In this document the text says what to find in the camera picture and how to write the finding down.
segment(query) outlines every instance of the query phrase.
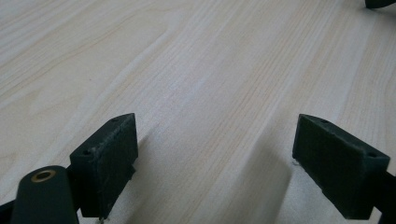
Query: wooden floor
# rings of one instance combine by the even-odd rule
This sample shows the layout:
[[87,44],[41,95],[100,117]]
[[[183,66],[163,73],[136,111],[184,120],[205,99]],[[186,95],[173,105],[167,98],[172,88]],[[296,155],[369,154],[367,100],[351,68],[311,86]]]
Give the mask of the wooden floor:
[[396,160],[396,6],[0,0],[0,203],[132,112],[106,223],[376,223],[345,221],[291,150],[305,113]]

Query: light wood surface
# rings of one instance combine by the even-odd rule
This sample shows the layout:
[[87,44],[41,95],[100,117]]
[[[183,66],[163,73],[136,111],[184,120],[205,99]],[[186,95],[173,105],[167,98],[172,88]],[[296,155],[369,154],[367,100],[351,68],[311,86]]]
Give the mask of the light wood surface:
[[396,159],[396,6],[0,0],[0,203],[132,112],[106,223],[376,223],[345,221],[291,150],[305,113]]

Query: wood grain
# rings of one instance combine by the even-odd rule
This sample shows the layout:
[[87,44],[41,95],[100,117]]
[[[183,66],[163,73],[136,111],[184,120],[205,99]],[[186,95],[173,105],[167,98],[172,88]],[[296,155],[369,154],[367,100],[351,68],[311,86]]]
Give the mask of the wood grain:
[[345,221],[291,148],[306,113],[396,158],[395,59],[396,6],[361,0],[0,0],[0,203],[135,112],[106,223],[376,223]]

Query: black object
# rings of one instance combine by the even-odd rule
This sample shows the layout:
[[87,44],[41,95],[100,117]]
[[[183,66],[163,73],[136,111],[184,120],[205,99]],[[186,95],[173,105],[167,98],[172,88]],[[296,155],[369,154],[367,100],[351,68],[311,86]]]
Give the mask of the black object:
[[387,7],[396,3],[396,0],[365,0],[367,8]]
[[300,115],[292,156],[345,218],[368,219],[375,206],[382,223],[396,223],[396,177],[384,153],[325,119]]
[[134,114],[108,121],[71,155],[71,165],[43,167],[20,182],[14,202],[0,206],[0,223],[78,223],[107,218],[137,158]]

